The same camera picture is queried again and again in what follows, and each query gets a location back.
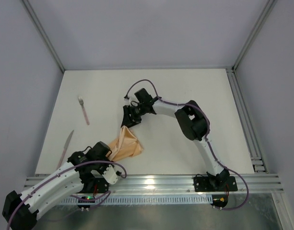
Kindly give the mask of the right frame post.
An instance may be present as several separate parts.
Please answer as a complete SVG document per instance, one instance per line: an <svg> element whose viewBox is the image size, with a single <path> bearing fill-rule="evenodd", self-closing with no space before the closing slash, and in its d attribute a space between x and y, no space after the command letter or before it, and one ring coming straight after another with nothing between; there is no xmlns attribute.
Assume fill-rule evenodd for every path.
<svg viewBox="0 0 294 230"><path fill-rule="evenodd" d="M277 0L268 0L266 1L261 13L259 14L257 20L254 23L253 28L251 29L244 45L242 46L240 53L238 54L234 65L232 66L232 70L235 72L238 67L240 66L241 62L245 58L246 54L248 53L249 49L253 45L254 41L258 37L261 29L263 28L264 24L266 23L269 15L271 14L273 8L275 7Z"/></svg>

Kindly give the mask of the black controller board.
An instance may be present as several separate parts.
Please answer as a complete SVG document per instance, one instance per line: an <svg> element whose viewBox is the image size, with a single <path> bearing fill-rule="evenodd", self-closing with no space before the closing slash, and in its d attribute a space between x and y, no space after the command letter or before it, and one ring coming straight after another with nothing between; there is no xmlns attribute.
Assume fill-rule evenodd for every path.
<svg viewBox="0 0 294 230"><path fill-rule="evenodd" d="M228 204L227 195L212 195L211 206L213 209L223 210Z"/></svg>
<svg viewBox="0 0 294 230"><path fill-rule="evenodd" d="M90 207L95 204L94 197L92 196L82 196L78 199L78 208L81 211L89 211Z"/></svg>

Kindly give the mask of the frame post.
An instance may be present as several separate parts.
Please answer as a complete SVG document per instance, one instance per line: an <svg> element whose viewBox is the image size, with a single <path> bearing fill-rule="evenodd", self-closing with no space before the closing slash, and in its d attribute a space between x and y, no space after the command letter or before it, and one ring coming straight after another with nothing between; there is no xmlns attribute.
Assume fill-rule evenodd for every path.
<svg viewBox="0 0 294 230"><path fill-rule="evenodd" d="M47 35L41 21L39 20L35 10L33 9L32 5L30 3L30 1L29 0L21 0L21 4L23 5L24 9L26 10L26 13L30 17L35 29L39 33L42 41L44 42L47 50L49 51L51 57L54 60L54 62L56 63L56 65L58 66L60 71L62 73L64 73L66 69L65 69L64 65L62 64L62 61L60 60L49 36Z"/></svg>
<svg viewBox="0 0 294 230"><path fill-rule="evenodd" d="M268 0L266 1L261 13L259 14L257 20L254 23L253 28L251 29L244 45L242 46L240 53L238 54L234 65L232 66L232 70L235 72L238 67L240 66L241 62L245 58L246 54L248 53L249 49L253 45L254 41L258 37L261 29L263 28L264 24L266 23L269 15L271 14L273 8L275 7L277 0Z"/></svg>

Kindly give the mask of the aluminium rail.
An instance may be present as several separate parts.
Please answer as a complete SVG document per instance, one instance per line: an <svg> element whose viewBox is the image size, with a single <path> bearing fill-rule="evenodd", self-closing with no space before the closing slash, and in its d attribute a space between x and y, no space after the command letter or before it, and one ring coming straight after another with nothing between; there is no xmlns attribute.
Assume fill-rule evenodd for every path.
<svg viewBox="0 0 294 230"><path fill-rule="evenodd" d="M276 174L244 174L250 194L283 193L283 185ZM109 186L116 196L185 195L195 194L192 175L129 175Z"/></svg>
<svg viewBox="0 0 294 230"><path fill-rule="evenodd" d="M227 78L236 104L238 116L241 122L245 141L249 149L253 170L255 173L268 174L267 166L262 156L262 150L255 133L253 123L249 116L249 111L245 103L236 73L233 69L226 69Z"/></svg>

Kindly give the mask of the front aluminium rail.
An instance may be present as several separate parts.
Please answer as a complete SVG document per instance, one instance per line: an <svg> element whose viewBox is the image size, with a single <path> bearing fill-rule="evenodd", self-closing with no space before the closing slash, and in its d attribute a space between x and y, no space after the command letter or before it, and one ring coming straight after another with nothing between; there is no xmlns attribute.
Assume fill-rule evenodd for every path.
<svg viewBox="0 0 294 230"><path fill-rule="evenodd" d="M283 193L283 185L276 174L244 174L250 194ZM195 194L192 175L129 175L109 186L116 196L185 195Z"/></svg>

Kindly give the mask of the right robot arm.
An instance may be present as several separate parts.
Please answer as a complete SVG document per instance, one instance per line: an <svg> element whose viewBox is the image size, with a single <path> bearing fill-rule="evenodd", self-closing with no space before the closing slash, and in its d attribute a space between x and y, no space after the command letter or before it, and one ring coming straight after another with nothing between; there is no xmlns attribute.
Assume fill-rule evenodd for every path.
<svg viewBox="0 0 294 230"><path fill-rule="evenodd" d="M131 104L129 97L123 106L123 120L121 126L128 128L141 123L145 114L166 115L176 118L183 135L195 143L204 163L210 186L214 190L223 188L230 176L229 170L217 158L211 146L210 121L198 104L191 100L187 103L174 103L163 100L161 97L152 97L146 89L142 88L135 93L137 102Z"/></svg>

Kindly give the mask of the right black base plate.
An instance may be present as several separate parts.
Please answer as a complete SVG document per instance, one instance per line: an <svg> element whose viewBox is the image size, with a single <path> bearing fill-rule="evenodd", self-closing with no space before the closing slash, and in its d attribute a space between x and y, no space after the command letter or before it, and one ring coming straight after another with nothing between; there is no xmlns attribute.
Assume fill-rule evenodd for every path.
<svg viewBox="0 0 294 230"><path fill-rule="evenodd" d="M213 179L208 175L197 174L193 177L196 192L236 192L238 191L235 177L229 176L223 181Z"/></svg>

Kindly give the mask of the right side aluminium rail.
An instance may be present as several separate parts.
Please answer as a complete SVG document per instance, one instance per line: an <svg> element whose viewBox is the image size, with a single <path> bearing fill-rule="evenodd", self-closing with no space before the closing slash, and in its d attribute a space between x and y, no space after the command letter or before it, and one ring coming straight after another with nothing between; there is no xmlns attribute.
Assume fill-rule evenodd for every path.
<svg viewBox="0 0 294 230"><path fill-rule="evenodd" d="M236 73L233 69L226 69L227 78L236 104L238 116L241 122L245 141L249 149L253 170L255 173L268 174L267 166L262 156L262 150L255 133L253 123L249 116L249 111L245 103Z"/></svg>

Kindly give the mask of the right black controller board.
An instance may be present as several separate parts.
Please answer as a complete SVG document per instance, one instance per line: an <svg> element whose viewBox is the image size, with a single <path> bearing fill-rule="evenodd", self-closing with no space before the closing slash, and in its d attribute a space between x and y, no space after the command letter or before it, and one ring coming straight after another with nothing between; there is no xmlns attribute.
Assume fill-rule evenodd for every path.
<svg viewBox="0 0 294 230"><path fill-rule="evenodd" d="M213 209L223 210L228 204L227 195L212 195L211 206Z"/></svg>

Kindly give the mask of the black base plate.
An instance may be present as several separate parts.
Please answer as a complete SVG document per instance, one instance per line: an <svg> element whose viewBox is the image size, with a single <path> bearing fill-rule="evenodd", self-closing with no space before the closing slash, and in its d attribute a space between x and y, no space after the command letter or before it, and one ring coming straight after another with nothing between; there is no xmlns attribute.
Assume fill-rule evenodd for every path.
<svg viewBox="0 0 294 230"><path fill-rule="evenodd" d="M109 184L104 178L95 178L88 186L88 193L103 194L109 190Z"/></svg>
<svg viewBox="0 0 294 230"><path fill-rule="evenodd" d="M197 174L193 177L196 192L236 192L238 191L235 177L229 176L223 181L213 179L208 175Z"/></svg>

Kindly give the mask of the left frame post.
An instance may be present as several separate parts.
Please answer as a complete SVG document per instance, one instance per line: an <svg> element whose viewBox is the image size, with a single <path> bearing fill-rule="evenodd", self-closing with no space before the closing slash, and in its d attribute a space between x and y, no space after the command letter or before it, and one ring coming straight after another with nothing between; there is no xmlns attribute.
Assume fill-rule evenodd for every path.
<svg viewBox="0 0 294 230"><path fill-rule="evenodd" d="M32 5L30 3L30 1L29 0L21 0L21 4L23 5L24 9L26 10L26 13L30 17L35 29L39 33L42 41L44 42L47 50L49 51L51 57L54 60L54 62L56 63L56 65L58 66L60 71L62 73L64 73L66 69L65 69L64 65L62 64L62 61L60 60L49 36L47 35L41 21L39 20L35 10L33 9Z"/></svg>

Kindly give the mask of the orange cloth napkin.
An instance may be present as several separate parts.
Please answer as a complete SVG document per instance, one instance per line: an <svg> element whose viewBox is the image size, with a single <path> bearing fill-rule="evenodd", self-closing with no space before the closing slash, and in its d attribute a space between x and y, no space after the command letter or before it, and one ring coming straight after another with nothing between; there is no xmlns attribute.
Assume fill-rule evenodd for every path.
<svg viewBox="0 0 294 230"><path fill-rule="evenodd" d="M110 151L106 157L111 161L121 161L135 157L144 150L136 135L126 126L122 126L119 136L108 144Z"/></svg>

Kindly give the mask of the left black controller board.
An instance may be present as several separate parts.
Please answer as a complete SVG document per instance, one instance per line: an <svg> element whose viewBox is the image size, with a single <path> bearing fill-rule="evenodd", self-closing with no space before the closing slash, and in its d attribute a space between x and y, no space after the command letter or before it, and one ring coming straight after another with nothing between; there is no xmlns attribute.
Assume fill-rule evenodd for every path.
<svg viewBox="0 0 294 230"><path fill-rule="evenodd" d="M78 199L78 208L81 211L89 211L90 207L95 204L94 197L92 196L82 196Z"/></svg>

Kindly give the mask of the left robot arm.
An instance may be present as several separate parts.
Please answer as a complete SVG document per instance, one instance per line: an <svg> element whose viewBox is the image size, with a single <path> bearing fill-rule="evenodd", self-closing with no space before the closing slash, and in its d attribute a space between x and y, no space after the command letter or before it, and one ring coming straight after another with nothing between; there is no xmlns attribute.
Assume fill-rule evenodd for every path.
<svg viewBox="0 0 294 230"><path fill-rule="evenodd" d="M92 174L96 171L108 184L117 182L111 149L98 142L87 152L74 152L65 163L38 184L20 193L7 194L2 215L9 230L31 230L49 209L64 198L80 192L95 192L99 186Z"/></svg>

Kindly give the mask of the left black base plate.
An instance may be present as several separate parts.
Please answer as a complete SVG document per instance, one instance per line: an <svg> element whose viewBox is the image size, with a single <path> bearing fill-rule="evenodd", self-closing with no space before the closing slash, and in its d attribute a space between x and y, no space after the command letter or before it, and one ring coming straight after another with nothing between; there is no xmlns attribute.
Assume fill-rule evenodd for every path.
<svg viewBox="0 0 294 230"><path fill-rule="evenodd" d="M109 184L104 178L95 178L88 186L88 193L103 194L109 190Z"/></svg>

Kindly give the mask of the pink handled utensil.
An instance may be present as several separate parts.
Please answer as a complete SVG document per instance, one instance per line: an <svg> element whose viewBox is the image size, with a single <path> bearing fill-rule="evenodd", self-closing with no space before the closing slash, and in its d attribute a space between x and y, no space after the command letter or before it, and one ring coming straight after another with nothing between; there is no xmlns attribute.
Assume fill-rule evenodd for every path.
<svg viewBox="0 0 294 230"><path fill-rule="evenodd" d="M61 156L60 156L60 159L59 159L59 162L58 162L58 164L57 164L57 169L60 168L60 166L62 165L63 159L64 159L65 154L66 154L66 152L67 152L68 146L69 146L70 141L71 141L72 136L73 136L73 133L74 133L74 130L72 130L72 131L70 132L69 136L68 136L67 139L66 139L66 142L65 142L64 147L63 147L63 152L62 152L62 154L61 154Z"/></svg>

